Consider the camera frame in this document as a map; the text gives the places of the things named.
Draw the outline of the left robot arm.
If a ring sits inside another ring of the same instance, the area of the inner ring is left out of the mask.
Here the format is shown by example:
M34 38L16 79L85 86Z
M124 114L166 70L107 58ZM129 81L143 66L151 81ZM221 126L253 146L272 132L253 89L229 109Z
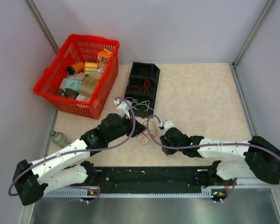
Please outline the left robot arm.
M18 162L12 179L15 195L22 205L31 205L44 194L60 187L76 183L92 185L96 181L94 167L87 163L76 168L71 165L101 151L109 150L108 144L123 136L137 137L146 127L134 117L108 114L101 123L81 135L65 148L42 159Z

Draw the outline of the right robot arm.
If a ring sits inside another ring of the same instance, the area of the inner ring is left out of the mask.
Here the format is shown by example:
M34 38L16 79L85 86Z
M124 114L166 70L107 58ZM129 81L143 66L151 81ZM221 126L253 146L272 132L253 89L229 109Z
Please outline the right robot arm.
M218 158L208 173L215 185L233 178L258 178L277 185L280 183L280 150L261 136L251 140L227 142L203 136L187 136L175 127L160 137L166 155L181 152L190 158Z

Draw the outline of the black three-compartment tray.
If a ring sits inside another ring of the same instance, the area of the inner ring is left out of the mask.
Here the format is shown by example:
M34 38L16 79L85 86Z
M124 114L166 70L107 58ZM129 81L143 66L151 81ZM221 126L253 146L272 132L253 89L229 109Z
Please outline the black three-compartment tray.
M160 71L154 63L133 62L124 99L132 103L135 116L144 119L154 113Z

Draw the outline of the white cup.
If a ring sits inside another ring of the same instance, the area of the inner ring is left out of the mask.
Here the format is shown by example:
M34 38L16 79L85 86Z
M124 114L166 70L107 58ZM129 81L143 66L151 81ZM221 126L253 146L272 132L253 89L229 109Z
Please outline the white cup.
M81 102L89 102L90 98L79 94L79 95L77 95L76 100L81 101Z

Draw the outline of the brown cardboard box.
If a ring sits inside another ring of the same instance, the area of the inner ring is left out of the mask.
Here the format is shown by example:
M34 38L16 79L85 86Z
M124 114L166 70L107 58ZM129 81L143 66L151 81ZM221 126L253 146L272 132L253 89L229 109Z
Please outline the brown cardboard box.
M79 94L91 98L102 74L94 71L89 74L79 86Z

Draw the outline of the pink packet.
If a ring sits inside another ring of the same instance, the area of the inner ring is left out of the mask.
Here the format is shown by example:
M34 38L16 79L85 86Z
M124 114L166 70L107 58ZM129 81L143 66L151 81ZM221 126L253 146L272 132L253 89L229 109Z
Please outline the pink packet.
M73 79L73 80L79 80L79 81L84 81L86 79L87 75L84 73L77 73L74 75L68 75L68 79Z

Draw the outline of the yellow green sponge pack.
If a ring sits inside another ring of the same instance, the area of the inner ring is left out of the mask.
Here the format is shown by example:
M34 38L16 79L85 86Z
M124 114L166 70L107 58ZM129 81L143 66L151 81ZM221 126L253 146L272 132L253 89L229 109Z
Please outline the yellow green sponge pack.
M84 63L84 74L89 75L90 73L97 71L98 64L92 62L85 62Z

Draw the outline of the orange snack box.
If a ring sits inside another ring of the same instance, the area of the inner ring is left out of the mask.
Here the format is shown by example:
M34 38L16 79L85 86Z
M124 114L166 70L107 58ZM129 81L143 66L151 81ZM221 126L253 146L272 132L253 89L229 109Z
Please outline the orange snack box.
M109 63L111 56L112 56L112 52L107 49L103 49L103 51L98 52L97 54L98 68L99 69L105 68Z

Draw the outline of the dark brown round item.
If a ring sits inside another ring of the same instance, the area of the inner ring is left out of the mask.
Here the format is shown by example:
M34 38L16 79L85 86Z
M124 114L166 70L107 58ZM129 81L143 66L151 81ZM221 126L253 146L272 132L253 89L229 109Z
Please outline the dark brown round item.
M78 94L74 90L66 88L66 89L59 89L56 92L56 96L62 98L76 99Z

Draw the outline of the teal packet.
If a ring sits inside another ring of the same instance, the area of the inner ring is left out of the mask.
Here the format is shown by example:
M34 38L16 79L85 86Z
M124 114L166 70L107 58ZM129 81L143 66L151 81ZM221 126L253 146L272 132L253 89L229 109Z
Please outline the teal packet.
M71 89L75 92L78 92L80 85L82 84L81 80L64 78L60 84L60 89Z

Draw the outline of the orange bottle black cap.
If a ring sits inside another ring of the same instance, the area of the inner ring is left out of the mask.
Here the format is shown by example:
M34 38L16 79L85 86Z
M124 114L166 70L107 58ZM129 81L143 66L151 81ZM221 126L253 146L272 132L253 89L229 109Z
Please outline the orange bottle black cap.
M84 70L84 63L78 62L75 64L72 64L66 68L66 72L69 76L73 76L79 72L82 72Z

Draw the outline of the red plastic basket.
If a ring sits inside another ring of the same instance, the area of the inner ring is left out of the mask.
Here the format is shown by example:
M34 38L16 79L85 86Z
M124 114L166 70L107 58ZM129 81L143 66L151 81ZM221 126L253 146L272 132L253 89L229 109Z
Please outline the red plastic basket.
M69 35L33 88L34 94L44 97L62 112L99 119L119 72L119 47L120 43L117 40L92 35ZM98 52L103 49L110 50L112 56L90 101L57 96L60 84L67 77L66 67L78 62L96 62Z

